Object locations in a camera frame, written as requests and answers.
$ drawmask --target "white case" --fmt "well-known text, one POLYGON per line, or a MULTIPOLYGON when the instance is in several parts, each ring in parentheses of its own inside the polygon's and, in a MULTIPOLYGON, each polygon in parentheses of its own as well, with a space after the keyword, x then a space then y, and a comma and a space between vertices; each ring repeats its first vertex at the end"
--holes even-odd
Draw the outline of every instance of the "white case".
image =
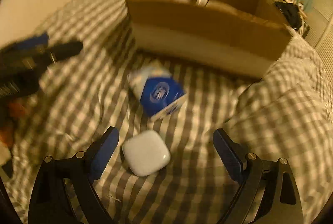
POLYGON ((137 176, 150 175, 170 161, 169 149, 154 130, 144 131, 125 141, 123 153, 130 169, 137 176))

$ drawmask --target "black bag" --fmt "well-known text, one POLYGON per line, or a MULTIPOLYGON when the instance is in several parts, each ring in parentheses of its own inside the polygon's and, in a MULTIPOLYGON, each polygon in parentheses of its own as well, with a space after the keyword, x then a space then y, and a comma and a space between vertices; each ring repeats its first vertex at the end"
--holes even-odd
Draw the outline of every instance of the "black bag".
POLYGON ((275 2, 275 5, 283 13, 290 26, 293 29, 299 30, 302 26, 302 20, 298 13, 298 7, 293 3, 275 2))

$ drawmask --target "blue and white box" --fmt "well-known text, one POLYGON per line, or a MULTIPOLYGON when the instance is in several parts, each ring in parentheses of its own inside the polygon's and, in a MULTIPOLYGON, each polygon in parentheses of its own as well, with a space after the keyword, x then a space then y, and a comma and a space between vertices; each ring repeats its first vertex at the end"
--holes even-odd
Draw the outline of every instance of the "blue and white box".
POLYGON ((153 62, 128 75, 128 82, 144 112, 155 121, 179 109, 187 94, 160 63, 153 62))

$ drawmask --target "gingham blanket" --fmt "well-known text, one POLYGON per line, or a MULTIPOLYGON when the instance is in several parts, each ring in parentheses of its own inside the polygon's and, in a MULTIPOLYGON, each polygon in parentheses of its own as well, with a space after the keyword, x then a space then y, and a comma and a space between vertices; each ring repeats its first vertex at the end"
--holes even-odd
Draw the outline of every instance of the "gingham blanket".
MULTIPOLYGON (((6 187, 24 222, 43 158, 72 157, 109 126, 119 130, 119 146, 94 188, 116 223, 215 224, 238 187, 212 143, 220 127, 262 159, 289 160, 304 223, 328 200, 332 86, 316 52, 297 35, 251 86, 201 66, 158 58, 189 99, 171 116, 150 122, 126 76, 155 57, 135 50, 125 0, 73 0, 36 33, 45 30, 51 42, 82 40, 84 51, 43 75, 42 90, 28 101, 30 116, 15 135, 14 176, 6 187), (136 177, 120 156, 121 144, 146 129, 161 134, 171 161, 158 173, 136 177)), ((83 219, 75 199, 72 204, 83 219)))

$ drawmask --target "open cardboard box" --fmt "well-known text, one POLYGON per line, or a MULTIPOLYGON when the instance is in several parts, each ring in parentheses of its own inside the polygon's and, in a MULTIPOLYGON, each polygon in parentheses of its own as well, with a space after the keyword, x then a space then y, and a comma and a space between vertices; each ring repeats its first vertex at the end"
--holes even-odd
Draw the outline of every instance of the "open cardboard box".
POLYGON ((127 0, 137 47, 260 79, 291 39, 270 0, 217 0, 236 8, 127 0))

